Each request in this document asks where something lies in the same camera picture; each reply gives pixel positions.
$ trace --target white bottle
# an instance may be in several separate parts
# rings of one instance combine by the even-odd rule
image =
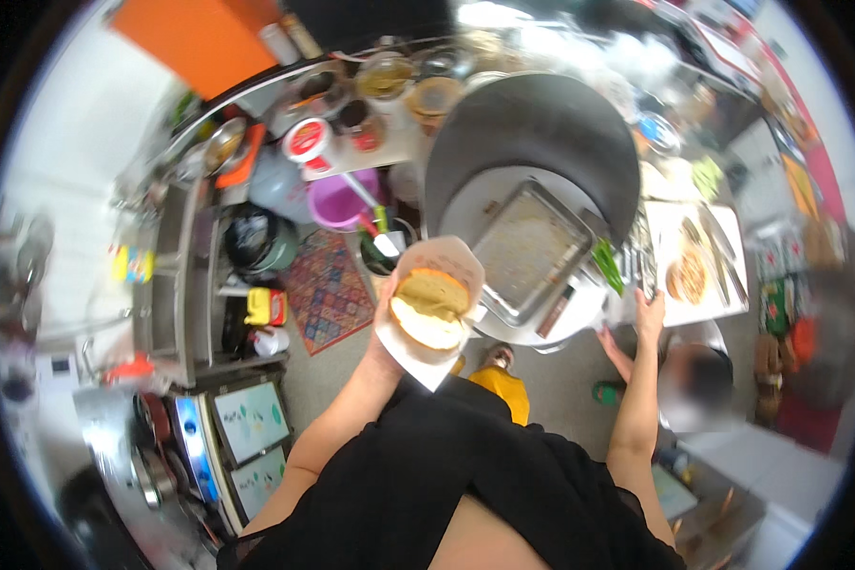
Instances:
[[[288,331],[277,326],[261,326],[251,333],[253,349],[261,357],[272,357],[288,349]]]
[[[266,46],[270,53],[279,60],[280,65],[289,66],[301,59],[301,55],[295,48],[295,44],[279,28],[278,24],[270,24],[269,26],[262,27],[257,36],[259,36],[263,45]]]

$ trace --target orange cabinet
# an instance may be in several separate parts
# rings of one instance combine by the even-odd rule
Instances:
[[[126,0],[112,26],[210,99],[278,64],[257,37],[278,19],[272,0]]]

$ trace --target sandal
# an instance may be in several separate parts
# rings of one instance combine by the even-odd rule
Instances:
[[[603,406],[616,406],[627,389],[624,382],[601,381],[593,384],[593,399]]]

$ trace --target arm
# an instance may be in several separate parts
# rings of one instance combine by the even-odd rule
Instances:
[[[395,283],[395,278],[391,278],[384,287],[377,314],[386,311]],[[316,483],[334,453],[360,433],[365,424],[377,419],[396,390],[402,372],[372,331],[364,359],[354,369],[352,378],[329,408],[298,438],[285,463],[282,483],[241,535],[278,524],[295,510],[301,495]]]
[[[605,464],[615,485],[640,501],[649,531],[672,548],[675,537],[656,495],[651,460],[658,436],[658,338],[665,319],[665,294],[659,291],[650,304],[636,291],[637,348],[631,380],[617,410],[615,431]]]
[[[611,330],[607,326],[603,326],[602,330],[595,331],[595,336],[598,336],[605,355],[615,365],[617,373],[621,375],[624,382],[629,384],[631,373],[634,370],[634,359],[631,359],[623,350],[617,348],[615,338],[611,336]]]

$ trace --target patterned mat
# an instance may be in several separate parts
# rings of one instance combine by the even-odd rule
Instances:
[[[311,356],[371,324],[374,303],[341,235],[317,230],[280,274]]]

